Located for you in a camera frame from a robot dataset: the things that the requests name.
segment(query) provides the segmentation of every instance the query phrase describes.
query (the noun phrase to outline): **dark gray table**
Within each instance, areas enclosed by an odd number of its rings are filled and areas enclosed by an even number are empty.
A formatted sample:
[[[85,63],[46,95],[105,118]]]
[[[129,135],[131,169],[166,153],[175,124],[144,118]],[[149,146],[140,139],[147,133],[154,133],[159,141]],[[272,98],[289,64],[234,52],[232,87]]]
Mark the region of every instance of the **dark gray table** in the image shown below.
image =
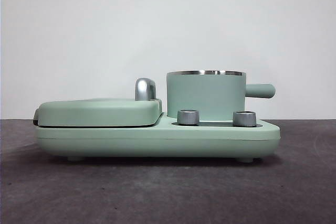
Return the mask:
[[[89,158],[44,153],[29,120],[1,121],[1,223],[336,223],[336,120],[270,121],[276,153]]]

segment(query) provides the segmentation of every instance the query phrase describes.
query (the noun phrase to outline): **mint green handle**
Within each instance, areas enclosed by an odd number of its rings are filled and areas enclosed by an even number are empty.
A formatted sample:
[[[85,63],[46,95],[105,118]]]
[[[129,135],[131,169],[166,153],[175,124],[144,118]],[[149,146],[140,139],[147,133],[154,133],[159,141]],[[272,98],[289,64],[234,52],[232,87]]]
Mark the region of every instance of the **mint green handle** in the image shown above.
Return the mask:
[[[275,88],[272,84],[247,84],[246,97],[272,98]]]

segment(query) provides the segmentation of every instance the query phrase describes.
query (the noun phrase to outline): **mint green saucepan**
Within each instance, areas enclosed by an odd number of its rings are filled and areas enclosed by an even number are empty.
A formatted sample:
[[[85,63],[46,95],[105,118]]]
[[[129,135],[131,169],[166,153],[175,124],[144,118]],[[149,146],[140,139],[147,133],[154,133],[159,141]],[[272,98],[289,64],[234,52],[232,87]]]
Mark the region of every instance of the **mint green saucepan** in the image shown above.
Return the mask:
[[[178,110],[198,110],[202,121],[232,120],[233,112],[245,110],[245,97],[272,98],[271,84],[246,84],[237,71],[196,70],[167,74],[168,116]]]

